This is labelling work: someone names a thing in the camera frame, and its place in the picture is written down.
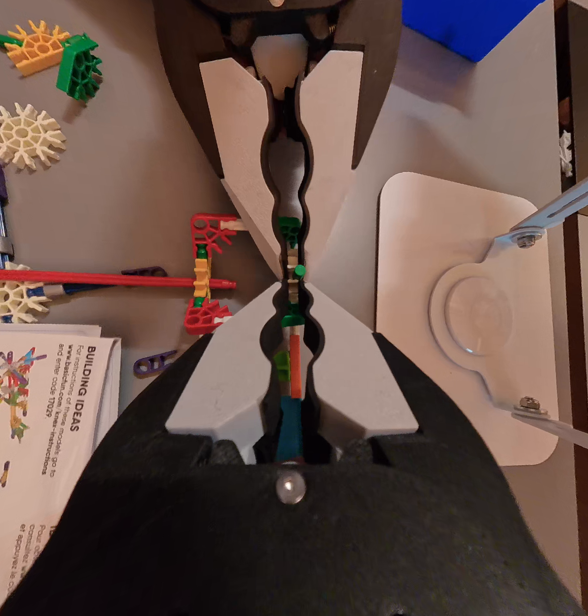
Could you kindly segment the clear acrylic bracket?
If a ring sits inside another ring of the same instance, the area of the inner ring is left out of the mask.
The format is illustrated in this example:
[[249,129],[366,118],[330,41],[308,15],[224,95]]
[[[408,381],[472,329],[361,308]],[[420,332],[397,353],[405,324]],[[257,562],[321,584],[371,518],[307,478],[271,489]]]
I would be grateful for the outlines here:
[[481,262],[444,273],[429,323],[455,364],[477,373],[492,404],[550,419],[557,401],[547,241],[529,227],[496,237]]

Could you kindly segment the cream snowflake connector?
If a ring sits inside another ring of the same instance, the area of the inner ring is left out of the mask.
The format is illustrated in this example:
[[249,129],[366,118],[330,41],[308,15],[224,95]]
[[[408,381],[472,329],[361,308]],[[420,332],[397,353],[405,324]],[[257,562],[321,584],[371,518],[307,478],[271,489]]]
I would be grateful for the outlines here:
[[13,112],[0,106],[0,163],[36,171],[40,160],[50,167],[52,161],[59,161],[59,151],[66,150],[66,140],[47,112],[37,112],[31,104],[16,103]]

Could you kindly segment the blue plastic bin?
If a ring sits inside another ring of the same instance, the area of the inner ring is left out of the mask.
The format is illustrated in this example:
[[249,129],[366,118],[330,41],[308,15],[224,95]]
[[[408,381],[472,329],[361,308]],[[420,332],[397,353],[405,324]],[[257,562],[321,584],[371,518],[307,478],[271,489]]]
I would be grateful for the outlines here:
[[542,1],[403,1],[403,25],[471,62],[485,58]]

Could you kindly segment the multicolour toy construction model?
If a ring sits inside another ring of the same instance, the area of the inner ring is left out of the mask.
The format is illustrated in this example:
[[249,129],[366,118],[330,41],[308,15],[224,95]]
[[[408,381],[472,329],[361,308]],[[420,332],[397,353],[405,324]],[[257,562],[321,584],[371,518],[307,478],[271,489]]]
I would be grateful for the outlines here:
[[[276,356],[285,355],[277,348],[283,342],[283,326],[303,325],[304,319],[296,307],[290,311],[289,293],[284,280],[278,281],[282,289],[273,298],[276,314],[263,327],[260,334],[261,349],[269,359],[271,373],[268,391],[261,402],[261,418],[265,432],[253,446],[256,460],[261,463],[280,461],[303,454],[303,433],[301,424],[301,403],[285,400],[285,377],[290,377],[292,365],[274,361]],[[148,442],[155,437],[169,437],[191,434],[171,434],[165,424],[174,409],[183,389],[200,361],[213,333],[206,333],[186,350],[165,373],[158,377],[120,415],[96,447],[92,461],[114,463],[119,458],[129,458],[139,452],[142,459],[149,456]],[[199,437],[200,442],[213,440],[209,436]]]

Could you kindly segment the yellow connector green rod assembly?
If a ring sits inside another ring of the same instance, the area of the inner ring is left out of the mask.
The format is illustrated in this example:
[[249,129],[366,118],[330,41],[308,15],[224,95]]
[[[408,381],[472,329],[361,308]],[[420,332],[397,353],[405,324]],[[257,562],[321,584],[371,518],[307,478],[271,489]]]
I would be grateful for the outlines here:
[[16,32],[0,34],[0,49],[4,50],[22,76],[31,76],[62,61],[65,43],[71,34],[59,26],[52,29],[44,20],[38,25],[31,20],[29,30],[17,25]]

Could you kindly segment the white instruction leaflet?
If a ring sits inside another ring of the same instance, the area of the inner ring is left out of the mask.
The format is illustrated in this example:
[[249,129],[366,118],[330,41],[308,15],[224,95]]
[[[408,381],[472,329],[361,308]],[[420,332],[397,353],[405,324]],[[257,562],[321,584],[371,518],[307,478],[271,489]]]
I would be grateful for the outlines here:
[[120,371],[98,325],[0,324],[0,606],[116,421]]

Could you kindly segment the purple clip connector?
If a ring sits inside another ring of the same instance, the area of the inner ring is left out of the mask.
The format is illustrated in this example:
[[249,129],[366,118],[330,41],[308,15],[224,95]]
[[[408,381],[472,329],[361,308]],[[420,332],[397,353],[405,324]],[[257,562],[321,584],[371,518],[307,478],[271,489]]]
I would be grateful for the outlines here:
[[177,354],[174,349],[138,358],[133,364],[133,374],[137,378],[161,374],[175,361]]

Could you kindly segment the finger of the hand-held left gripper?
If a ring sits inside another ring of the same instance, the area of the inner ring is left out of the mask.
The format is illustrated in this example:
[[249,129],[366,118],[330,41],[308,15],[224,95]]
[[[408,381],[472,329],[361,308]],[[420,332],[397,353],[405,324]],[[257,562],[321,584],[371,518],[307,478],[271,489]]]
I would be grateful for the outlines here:
[[330,50],[302,79],[297,120],[308,161],[301,186],[305,279],[318,278],[329,237],[354,179],[352,157],[363,53]]
[[272,88],[233,58],[200,64],[223,172],[222,184],[278,280],[282,247],[273,228],[275,188],[267,167],[274,127]]

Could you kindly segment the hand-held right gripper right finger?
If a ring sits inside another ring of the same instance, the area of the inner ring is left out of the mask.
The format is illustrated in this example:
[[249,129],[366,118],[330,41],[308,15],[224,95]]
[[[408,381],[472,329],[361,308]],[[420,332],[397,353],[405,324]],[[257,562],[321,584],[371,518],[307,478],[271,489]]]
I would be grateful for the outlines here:
[[300,307],[310,353],[301,411],[305,462],[329,463],[353,441],[417,432],[374,332],[311,283],[301,284]]

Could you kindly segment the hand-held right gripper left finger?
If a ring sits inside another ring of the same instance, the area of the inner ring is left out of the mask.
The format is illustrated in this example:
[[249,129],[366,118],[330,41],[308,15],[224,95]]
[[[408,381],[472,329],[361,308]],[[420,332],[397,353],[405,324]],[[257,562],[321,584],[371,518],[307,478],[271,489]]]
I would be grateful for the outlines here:
[[280,289],[274,283],[215,330],[165,424],[171,434],[232,441],[245,464],[256,463],[253,446],[265,432],[261,402],[271,373],[260,334],[276,314]]

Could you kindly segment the green fan connector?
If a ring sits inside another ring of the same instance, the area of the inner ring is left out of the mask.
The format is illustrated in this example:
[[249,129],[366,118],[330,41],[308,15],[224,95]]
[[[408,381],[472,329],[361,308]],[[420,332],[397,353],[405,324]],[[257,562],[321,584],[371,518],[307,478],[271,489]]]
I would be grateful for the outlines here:
[[102,76],[102,60],[92,53],[97,47],[86,33],[64,41],[56,88],[76,101],[87,103],[94,98],[100,88],[95,76]]

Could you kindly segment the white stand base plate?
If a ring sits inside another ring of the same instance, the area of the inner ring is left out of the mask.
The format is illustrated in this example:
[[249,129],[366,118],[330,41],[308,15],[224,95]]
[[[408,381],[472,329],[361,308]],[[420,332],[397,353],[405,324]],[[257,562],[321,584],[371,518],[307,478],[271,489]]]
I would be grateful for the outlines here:
[[452,398],[500,466],[541,464],[558,437],[495,407],[481,377],[444,354],[429,300],[446,271],[481,262],[496,237],[535,211],[519,196],[416,173],[392,176],[380,194],[376,330]]

